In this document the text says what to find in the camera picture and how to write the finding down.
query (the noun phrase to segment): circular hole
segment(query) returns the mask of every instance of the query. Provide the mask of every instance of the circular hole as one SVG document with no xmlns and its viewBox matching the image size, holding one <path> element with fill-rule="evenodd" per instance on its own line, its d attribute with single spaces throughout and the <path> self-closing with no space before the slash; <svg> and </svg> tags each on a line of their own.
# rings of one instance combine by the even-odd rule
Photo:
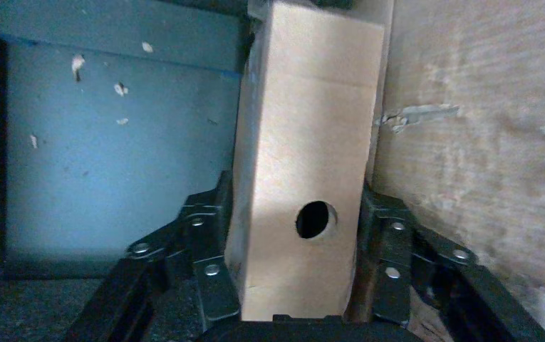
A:
<svg viewBox="0 0 545 342">
<path fill-rule="evenodd" d="M 312 239 L 335 228 L 337 212 L 329 203 L 310 202 L 299 211 L 295 225 L 302 239 Z"/>
</svg>

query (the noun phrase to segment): wooden wall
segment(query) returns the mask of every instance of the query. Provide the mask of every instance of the wooden wall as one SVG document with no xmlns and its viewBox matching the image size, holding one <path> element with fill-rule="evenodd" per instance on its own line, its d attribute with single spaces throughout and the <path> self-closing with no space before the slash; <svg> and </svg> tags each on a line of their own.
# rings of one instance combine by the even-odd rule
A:
<svg viewBox="0 0 545 342">
<path fill-rule="evenodd" d="M 545 325 L 545 0 L 396 1 L 388 60 L 384 111 L 460 112 L 382 127 L 371 185 L 475 250 Z"/>
</svg>

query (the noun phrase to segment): cardboard box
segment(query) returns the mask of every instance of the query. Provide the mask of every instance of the cardboard box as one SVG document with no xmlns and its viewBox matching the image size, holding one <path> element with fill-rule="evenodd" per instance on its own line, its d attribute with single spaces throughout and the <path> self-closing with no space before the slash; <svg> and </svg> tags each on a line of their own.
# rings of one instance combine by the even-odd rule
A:
<svg viewBox="0 0 545 342">
<path fill-rule="evenodd" d="M 258 33 L 242 82 L 227 247 L 242 319 L 343 313 L 382 42 L 375 24 L 284 3 Z"/>
</svg>

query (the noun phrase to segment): dark floor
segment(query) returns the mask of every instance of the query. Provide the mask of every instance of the dark floor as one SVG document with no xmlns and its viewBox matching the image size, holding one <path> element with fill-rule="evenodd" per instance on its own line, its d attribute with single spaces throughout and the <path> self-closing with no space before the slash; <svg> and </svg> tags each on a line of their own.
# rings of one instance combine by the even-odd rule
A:
<svg viewBox="0 0 545 342">
<path fill-rule="evenodd" d="M 0 251 L 0 341 L 59 341 L 100 284 L 98 279 L 4 281 Z M 200 330 L 196 283 L 167 295 L 145 341 L 191 341 Z"/>
</svg>

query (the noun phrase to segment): silver screw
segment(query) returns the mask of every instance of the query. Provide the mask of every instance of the silver screw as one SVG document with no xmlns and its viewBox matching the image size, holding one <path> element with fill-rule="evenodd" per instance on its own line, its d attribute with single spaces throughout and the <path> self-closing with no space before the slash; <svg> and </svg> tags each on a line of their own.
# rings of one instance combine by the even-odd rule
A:
<svg viewBox="0 0 545 342">
<path fill-rule="evenodd" d="M 198 227 L 203 224 L 203 219 L 201 217 L 197 217 L 196 219 L 193 219 L 191 224 L 195 227 Z"/>
<path fill-rule="evenodd" d="M 458 259 L 467 259 L 469 255 L 467 255 L 466 251 L 462 251 L 461 249 L 456 249 L 452 251 L 452 253 L 458 258 Z"/>
<path fill-rule="evenodd" d="M 148 252 L 149 248 L 150 246 L 146 242 L 142 242 L 132 247 L 132 252 L 136 254 L 142 254 L 142 253 Z"/>
<path fill-rule="evenodd" d="M 403 230 L 404 229 L 404 224 L 402 224 L 400 222 L 394 222 L 394 223 L 392 223 L 392 228 L 396 229 L 396 230 Z"/>
<path fill-rule="evenodd" d="M 205 274 L 208 276 L 215 276 L 218 273 L 219 266 L 217 266 L 216 264 L 207 265 L 207 267 L 205 267 Z"/>
<path fill-rule="evenodd" d="M 385 269 L 385 274 L 387 274 L 391 279 L 400 278 L 400 272 L 393 267 L 388 267 L 387 269 Z"/>
</svg>

